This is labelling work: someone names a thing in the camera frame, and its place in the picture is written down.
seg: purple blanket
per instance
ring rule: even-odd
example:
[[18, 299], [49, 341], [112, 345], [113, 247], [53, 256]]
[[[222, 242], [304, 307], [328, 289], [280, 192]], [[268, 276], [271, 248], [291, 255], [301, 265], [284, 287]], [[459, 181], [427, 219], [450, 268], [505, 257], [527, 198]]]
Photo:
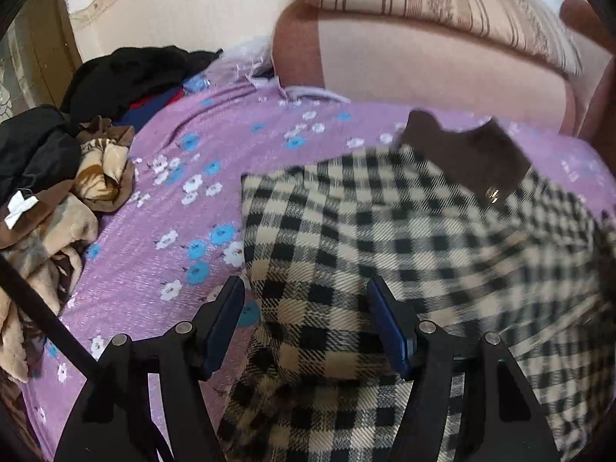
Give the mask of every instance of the purple blanket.
[[[158, 336], [213, 300], [243, 251], [239, 179], [331, 158], [362, 145], [389, 144], [412, 106], [286, 101], [274, 85], [247, 82], [199, 92], [160, 111], [137, 135], [131, 200], [108, 218], [61, 319], [99, 357], [117, 333]], [[472, 114], [434, 111], [449, 129], [471, 129]], [[583, 141], [501, 121], [535, 168], [580, 195], [594, 214], [616, 204], [616, 182]], [[247, 298], [223, 368], [202, 384], [218, 425], [229, 388], [259, 313]], [[23, 393], [43, 452], [55, 448], [84, 379], [50, 342], [41, 373]], [[158, 384], [150, 384], [153, 419], [162, 426]]]

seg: blue flower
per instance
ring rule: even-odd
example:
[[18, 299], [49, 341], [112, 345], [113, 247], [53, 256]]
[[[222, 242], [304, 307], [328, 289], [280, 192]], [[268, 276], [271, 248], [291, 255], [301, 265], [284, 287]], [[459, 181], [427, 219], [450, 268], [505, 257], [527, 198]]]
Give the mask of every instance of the blue flower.
[[286, 147], [288, 147], [289, 149], [297, 149], [298, 147], [303, 146], [305, 143], [306, 143], [306, 141], [304, 140], [303, 137], [300, 137], [299, 135], [296, 135], [295, 137], [291, 137], [286, 142]]
[[219, 162], [218, 160], [214, 160], [207, 167], [205, 167], [205, 173], [208, 174], [209, 176], [214, 176], [220, 171], [220, 169], [221, 169], [221, 162]]
[[186, 168], [186, 163], [180, 163], [177, 167], [175, 167], [169, 173], [169, 177], [167, 178], [167, 184], [175, 184], [178, 180], [180, 180], [180, 178], [182, 177], [182, 174], [184, 173], [185, 168]]
[[52, 358], [58, 356], [59, 350], [52, 341], [47, 341], [47, 352]]
[[190, 266], [186, 272], [186, 281], [189, 285], [200, 285], [209, 276], [209, 264], [200, 260]]
[[100, 254], [100, 245], [97, 243], [93, 243], [90, 247], [85, 251], [85, 256], [92, 260], [96, 259]]
[[235, 236], [235, 228], [233, 224], [225, 224], [224, 226], [218, 226], [209, 235], [209, 240], [212, 245], [224, 245], [233, 239]]
[[184, 92], [186, 94], [196, 94], [209, 88], [209, 81], [203, 78], [201, 74], [196, 74], [184, 82]]
[[192, 151], [199, 144], [199, 136], [195, 134], [186, 134], [182, 137], [182, 149], [184, 151]]
[[186, 250], [189, 253], [190, 260], [196, 260], [203, 256], [207, 244], [202, 239], [193, 239], [187, 246]]
[[239, 315], [237, 326], [240, 328], [252, 326], [259, 321], [259, 306], [255, 301], [249, 301], [242, 309]]

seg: black and white plaid garment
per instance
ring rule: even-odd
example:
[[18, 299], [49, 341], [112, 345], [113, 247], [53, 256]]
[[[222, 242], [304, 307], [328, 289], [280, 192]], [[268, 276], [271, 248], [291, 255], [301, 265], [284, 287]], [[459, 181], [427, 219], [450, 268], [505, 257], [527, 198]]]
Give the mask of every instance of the black and white plaid garment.
[[[262, 321], [218, 430], [229, 460], [385, 460], [411, 384], [371, 321], [375, 275], [450, 333], [500, 333], [563, 460], [608, 408], [616, 330], [600, 273], [616, 234], [533, 169], [503, 212], [408, 146], [366, 149], [245, 176], [242, 208]], [[463, 383], [454, 377], [442, 461], [455, 453]]]

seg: beige fleece blanket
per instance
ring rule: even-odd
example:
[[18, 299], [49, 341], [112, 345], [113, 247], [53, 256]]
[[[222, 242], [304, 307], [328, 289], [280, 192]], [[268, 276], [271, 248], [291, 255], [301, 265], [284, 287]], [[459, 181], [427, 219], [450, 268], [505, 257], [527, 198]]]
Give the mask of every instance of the beige fleece blanket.
[[[69, 256], [74, 268], [70, 290], [81, 273], [81, 260], [69, 245], [96, 240], [99, 225], [94, 213], [73, 194], [69, 194], [30, 234], [10, 248], [0, 251], [27, 280], [51, 310], [58, 314], [57, 267], [49, 259], [60, 251]], [[23, 327], [18, 308], [0, 288], [0, 367], [11, 377], [28, 382]]]

